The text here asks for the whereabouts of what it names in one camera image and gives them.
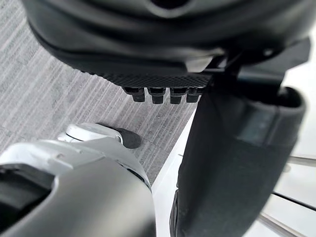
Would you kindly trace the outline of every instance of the gray striped carpet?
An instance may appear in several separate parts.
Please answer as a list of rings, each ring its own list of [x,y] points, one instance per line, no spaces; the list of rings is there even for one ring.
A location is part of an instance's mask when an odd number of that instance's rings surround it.
[[[134,103],[103,78],[50,56],[31,34],[21,3],[0,0],[0,151],[19,141],[54,139],[69,123],[102,121],[137,132],[133,150],[151,182],[196,104]]]

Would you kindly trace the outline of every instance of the black plastic cover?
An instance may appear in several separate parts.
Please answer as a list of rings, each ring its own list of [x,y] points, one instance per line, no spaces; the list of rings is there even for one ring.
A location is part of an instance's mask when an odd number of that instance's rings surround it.
[[[4,231],[51,191],[54,176],[26,164],[0,166],[0,232]]]

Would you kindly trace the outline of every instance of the black foot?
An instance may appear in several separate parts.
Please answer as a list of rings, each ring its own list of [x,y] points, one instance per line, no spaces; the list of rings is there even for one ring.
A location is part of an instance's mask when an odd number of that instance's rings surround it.
[[[111,129],[114,129],[114,130],[118,131],[121,134],[122,138],[123,138],[123,145],[126,148],[135,149],[135,148],[140,147],[141,144],[142,144],[141,137],[135,132],[126,130],[124,128],[111,127],[111,126],[108,126],[107,124],[105,124],[103,122],[97,122],[97,124],[105,126],[105,127],[109,127]]]

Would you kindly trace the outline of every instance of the white floor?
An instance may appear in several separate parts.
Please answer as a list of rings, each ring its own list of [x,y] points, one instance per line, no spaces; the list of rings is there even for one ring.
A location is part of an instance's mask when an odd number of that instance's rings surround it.
[[[311,36],[312,41],[316,44],[316,28]],[[292,155],[308,158],[316,157],[315,47],[311,52],[311,60],[302,66],[289,70],[283,84],[299,89],[305,95],[308,104],[308,112],[301,129],[300,140]],[[169,215],[176,190],[178,169],[182,161],[192,120],[193,115],[153,184],[158,237],[170,236]],[[316,168],[295,164],[290,166],[291,170],[283,173],[275,187],[275,191],[316,206]],[[316,237],[316,212],[276,196],[270,197],[263,212],[307,237]],[[278,235],[257,221],[245,234],[245,237],[276,236]]]

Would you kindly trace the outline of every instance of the black plastic housing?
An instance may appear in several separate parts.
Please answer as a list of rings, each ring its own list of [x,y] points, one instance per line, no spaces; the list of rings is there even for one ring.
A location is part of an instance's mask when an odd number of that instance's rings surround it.
[[[197,107],[170,217],[173,237],[241,237],[297,140],[306,106],[291,88],[267,104],[214,87]]]

